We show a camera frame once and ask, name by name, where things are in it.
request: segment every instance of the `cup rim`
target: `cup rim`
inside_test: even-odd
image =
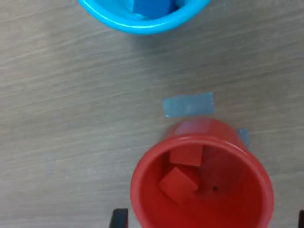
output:
[[[191,1],[179,10],[159,19],[130,20],[102,8],[96,0],[79,0],[79,3],[102,23],[119,31],[149,35],[173,29],[199,13],[210,0]]]
[[[262,212],[262,217],[258,227],[266,228],[271,220],[274,210],[274,193],[270,178],[263,165],[248,150],[239,148],[218,138],[202,134],[184,134],[165,139],[149,149],[137,163],[131,180],[130,195],[132,208],[141,226],[145,228],[155,228],[149,221],[141,204],[140,186],[147,167],[149,167],[149,165],[155,159],[169,151],[172,147],[188,143],[201,143],[219,147],[239,157],[244,163],[246,163],[246,165],[256,175],[256,178],[258,179],[262,188],[263,198],[265,199],[263,205],[264,211]]]

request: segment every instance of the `blue container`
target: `blue container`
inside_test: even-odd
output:
[[[194,17],[209,3],[209,0],[186,0],[184,6],[165,17],[146,19],[132,13],[133,0],[79,1],[102,23],[116,30],[137,35],[151,35],[178,27]]]

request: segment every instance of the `blue tape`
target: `blue tape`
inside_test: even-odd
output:
[[[239,134],[239,136],[241,136],[246,147],[248,149],[250,149],[250,139],[249,139],[249,135],[248,135],[248,130],[247,129],[238,129],[237,133]]]
[[[162,106],[166,117],[214,114],[213,93],[166,98]]]

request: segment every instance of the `red block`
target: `red block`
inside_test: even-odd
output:
[[[170,151],[170,162],[181,165],[201,166],[203,146],[199,144],[183,145]]]
[[[182,204],[199,188],[200,176],[192,167],[174,167],[160,182],[160,189],[174,202]]]

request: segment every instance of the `red container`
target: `red container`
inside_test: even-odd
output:
[[[159,183],[172,167],[169,151],[186,145],[201,145],[203,157],[196,167],[199,189],[180,205]],[[266,228],[274,194],[266,170],[234,129],[197,118],[175,125],[141,158],[132,177],[131,202],[143,228]]]

